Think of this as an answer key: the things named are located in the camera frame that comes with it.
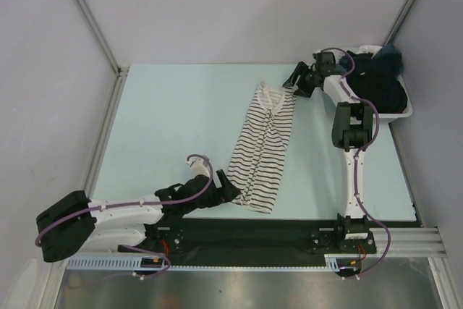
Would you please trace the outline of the black white striped tank top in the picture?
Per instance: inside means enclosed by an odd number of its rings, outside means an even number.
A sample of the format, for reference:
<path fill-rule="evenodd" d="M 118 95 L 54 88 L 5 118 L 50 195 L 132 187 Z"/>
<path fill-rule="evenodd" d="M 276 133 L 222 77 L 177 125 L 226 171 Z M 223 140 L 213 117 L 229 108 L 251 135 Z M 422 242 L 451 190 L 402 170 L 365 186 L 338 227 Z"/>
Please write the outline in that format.
<path fill-rule="evenodd" d="M 227 177 L 239 190 L 232 203 L 270 214 L 284 173 L 296 96 L 262 81 L 256 88 L 239 134 Z"/>

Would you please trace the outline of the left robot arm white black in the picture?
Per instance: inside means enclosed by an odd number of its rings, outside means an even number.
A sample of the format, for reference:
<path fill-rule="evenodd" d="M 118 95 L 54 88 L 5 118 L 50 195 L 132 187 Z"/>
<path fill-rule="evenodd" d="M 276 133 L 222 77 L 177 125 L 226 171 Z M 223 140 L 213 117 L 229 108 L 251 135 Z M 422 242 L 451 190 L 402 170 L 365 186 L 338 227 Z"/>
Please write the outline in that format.
<path fill-rule="evenodd" d="M 81 250 L 155 249 L 163 220 L 182 219 L 201 208 L 233 201 L 238 187 L 218 170 L 218 183 L 206 171 L 185 183 L 172 184 L 138 200 L 108 202 L 90 199 L 85 191 L 64 196 L 36 218 L 35 245 L 47 263 L 62 261 Z"/>

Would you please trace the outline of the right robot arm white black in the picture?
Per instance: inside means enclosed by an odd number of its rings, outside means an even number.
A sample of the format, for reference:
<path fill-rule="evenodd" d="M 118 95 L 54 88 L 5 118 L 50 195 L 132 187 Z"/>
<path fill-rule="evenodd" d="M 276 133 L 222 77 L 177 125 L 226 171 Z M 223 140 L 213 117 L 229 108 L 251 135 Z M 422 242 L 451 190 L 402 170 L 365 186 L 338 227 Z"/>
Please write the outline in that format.
<path fill-rule="evenodd" d="M 342 253 L 366 250 L 374 246 L 374 240 L 363 199 L 363 167 L 366 150 L 378 136 L 378 111 L 349 87 L 347 75 L 354 72 L 355 62 L 348 52 L 325 48 L 314 53 L 313 58 L 315 62 L 310 66 L 299 62 L 282 85 L 305 98 L 318 88 L 336 106 L 331 141 L 341 159 L 341 208 L 327 243 L 322 243 L 320 234 L 312 237 L 312 241 L 317 249 Z"/>

